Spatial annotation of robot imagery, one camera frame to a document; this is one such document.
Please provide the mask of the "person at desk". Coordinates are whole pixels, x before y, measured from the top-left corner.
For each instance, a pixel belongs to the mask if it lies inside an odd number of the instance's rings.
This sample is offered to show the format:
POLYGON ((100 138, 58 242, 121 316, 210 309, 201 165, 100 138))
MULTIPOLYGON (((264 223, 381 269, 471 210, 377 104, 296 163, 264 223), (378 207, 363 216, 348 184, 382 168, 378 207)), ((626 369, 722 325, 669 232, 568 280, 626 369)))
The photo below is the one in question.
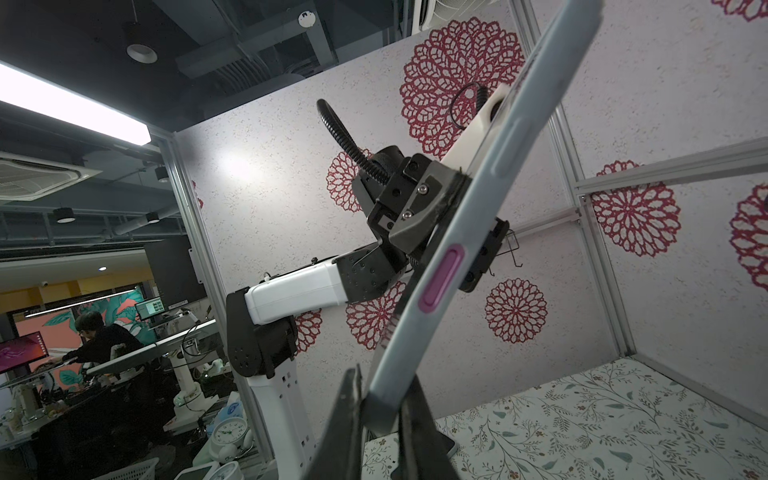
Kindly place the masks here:
POLYGON ((65 354, 63 362, 103 364, 111 359, 112 347, 123 344, 128 352, 143 347, 142 343, 119 324, 106 325, 103 316, 91 311, 78 316, 75 329, 84 343, 76 350, 65 354))

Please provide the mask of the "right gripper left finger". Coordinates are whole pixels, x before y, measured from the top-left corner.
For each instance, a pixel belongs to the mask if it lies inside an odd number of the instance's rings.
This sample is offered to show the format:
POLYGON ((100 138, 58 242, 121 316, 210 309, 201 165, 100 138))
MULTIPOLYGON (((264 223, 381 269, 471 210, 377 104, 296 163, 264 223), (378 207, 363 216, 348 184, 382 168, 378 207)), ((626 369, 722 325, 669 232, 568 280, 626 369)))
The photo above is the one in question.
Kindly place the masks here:
POLYGON ((348 369, 343 377, 326 430, 304 479, 360 479, 364 450, 362 373, 348 369))

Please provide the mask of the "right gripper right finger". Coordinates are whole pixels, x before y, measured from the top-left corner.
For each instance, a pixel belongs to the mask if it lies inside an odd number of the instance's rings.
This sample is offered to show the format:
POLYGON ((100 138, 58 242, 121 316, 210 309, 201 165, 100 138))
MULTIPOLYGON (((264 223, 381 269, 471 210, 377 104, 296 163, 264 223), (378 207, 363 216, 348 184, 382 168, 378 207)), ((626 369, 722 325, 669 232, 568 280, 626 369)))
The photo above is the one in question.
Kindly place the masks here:
POLYGON ((424 391, 414 377, 400 407, 396 479, 458 479, 424 391))

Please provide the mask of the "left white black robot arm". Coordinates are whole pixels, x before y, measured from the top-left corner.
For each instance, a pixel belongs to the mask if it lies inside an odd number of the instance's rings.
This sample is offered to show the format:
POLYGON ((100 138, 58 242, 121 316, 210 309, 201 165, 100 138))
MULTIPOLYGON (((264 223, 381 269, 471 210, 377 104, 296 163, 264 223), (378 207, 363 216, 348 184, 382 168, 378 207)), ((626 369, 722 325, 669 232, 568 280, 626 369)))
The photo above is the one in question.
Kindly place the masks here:
POLYGON ((371 244, 227 296, 228 356, 264 413, 280 478, 359 478, 370 432, 398 434, 398 478, 454 476, 416 371, 455 293, 473 290, 498 252, 511 182, 477 148, 455 147, 441 161, 386 148, 364 159, 353 182, 371 244), (296 377, 299 316, 381 298, 403 275, 410 280, 376 341, 370 383, 358 368, 345 372, 315 440, 296 377))

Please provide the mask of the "ceiling strip light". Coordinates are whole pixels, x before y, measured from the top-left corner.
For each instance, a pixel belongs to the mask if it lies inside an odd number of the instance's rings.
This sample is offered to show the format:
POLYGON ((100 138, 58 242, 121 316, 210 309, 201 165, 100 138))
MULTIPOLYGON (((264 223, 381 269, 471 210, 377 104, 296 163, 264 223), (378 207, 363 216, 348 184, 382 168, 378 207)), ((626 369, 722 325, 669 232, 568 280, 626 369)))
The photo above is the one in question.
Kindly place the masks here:
POLYGON ((1 63, 1 101, 133 145, 151 142, 146 124, 5 62, 1 63))

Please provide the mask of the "black phone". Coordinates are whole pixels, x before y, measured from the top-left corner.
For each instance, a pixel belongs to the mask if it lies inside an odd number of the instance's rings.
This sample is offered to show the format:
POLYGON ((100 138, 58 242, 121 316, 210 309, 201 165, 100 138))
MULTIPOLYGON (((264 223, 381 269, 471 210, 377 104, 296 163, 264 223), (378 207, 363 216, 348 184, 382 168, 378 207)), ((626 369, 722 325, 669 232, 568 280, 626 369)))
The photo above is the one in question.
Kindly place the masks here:
POLYGON ((469 186, 429 245, 382 330, 362 405, 362 423, 388 434, 450 302, 495 224, 540 131, 561 102, 603 19, 600 1, 566 1, 496 114, 471 166, 469 186))

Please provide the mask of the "white desk clock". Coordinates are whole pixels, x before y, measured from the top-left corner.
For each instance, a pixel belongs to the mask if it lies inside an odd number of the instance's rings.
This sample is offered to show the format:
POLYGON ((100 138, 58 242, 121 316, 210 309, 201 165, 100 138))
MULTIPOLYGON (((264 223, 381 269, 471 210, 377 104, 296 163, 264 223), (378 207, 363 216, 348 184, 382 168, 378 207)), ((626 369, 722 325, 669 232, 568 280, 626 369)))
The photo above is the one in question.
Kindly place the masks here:
POLYGON ((227 463, 248 453, 254 445, 254 435, 246 419, 232 417, 220 422, 210 438, 210 456, 227 463))

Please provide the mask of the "pink screen monitor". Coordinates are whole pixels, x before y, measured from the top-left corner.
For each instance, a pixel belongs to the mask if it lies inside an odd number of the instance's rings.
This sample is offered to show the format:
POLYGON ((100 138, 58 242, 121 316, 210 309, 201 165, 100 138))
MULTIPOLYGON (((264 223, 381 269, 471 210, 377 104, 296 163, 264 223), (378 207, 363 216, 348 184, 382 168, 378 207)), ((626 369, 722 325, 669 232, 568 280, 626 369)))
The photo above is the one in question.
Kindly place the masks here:
POLYGON ((40 331, 3 341, 0 344, 0 373, 6 373, 48 356, 48 349, 40 331))

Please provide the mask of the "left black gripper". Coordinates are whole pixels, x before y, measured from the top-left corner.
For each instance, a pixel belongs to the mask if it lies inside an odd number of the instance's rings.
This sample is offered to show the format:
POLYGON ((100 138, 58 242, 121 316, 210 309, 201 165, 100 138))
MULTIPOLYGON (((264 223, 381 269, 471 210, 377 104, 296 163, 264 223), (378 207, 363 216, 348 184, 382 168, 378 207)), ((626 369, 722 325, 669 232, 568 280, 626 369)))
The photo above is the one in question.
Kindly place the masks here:
POLYGON ((449 222, 470 178, 424 155, 404 156, 395 146, 367 156, 357 147, 353 192, 376 241, 350 257, 350 292, 384 294, 406 273, 430 260, 434 235, 449 222))

